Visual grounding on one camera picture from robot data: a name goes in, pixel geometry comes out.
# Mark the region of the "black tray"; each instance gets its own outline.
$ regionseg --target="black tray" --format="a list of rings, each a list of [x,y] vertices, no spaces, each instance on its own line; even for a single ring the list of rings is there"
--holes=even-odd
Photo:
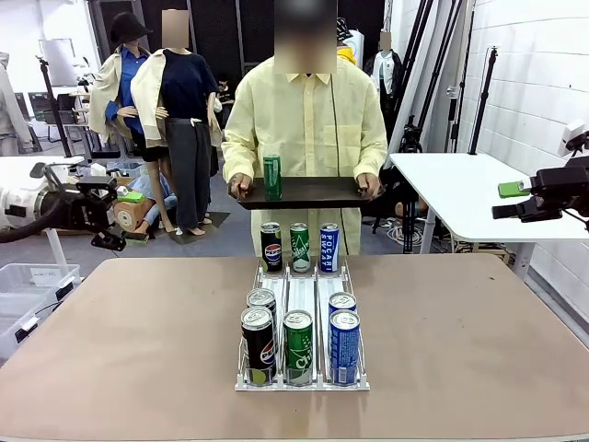
[[[368,203],[352,177],[283,177],[283,198],[266,201],[264,179],[256,178],[245,199],[238,202],[248,210],[339,209]]]

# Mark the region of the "brown tabletop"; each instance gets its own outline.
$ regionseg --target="brown tabletop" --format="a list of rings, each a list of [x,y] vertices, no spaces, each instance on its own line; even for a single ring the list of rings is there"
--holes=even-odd
[[[486,255],[349,260],[369,392],[235,392],[256,261],[104,262],[0,369],[0,435],[68,440],[589,434],[589,352]]]

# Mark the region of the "shirt pocket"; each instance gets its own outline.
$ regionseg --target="shirt pocket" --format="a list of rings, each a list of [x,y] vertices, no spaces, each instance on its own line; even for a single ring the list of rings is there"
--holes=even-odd
[[[336,138],[336,126],[324,127],[323,140],[325,143],[326,166],[332,166],[337,170],[338,144],[340,150],[340,174],[342,176],[353,175],[353,168],[360,162],[360,150],[362,141],[362,126],[360,124],[338,124],[338,136]]]

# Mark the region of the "navy t-shirt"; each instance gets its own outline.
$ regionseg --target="navy t-shirt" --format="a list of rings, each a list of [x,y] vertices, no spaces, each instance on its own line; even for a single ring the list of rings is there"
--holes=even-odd
[[[167,113],[206,122],[206,100],[219,90],[211,68],[197,53],[181,55],[166,49],[164,55],[161,95]]]

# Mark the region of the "gray pants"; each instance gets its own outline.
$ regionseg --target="gray pants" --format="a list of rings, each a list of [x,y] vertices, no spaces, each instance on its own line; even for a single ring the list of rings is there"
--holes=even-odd
[[[209,126],[191,120],[168,118],[167,144],[176,184],[178,211],[176,221],[181,229],[198,227],[204,219],[211,192],[211,134]]]

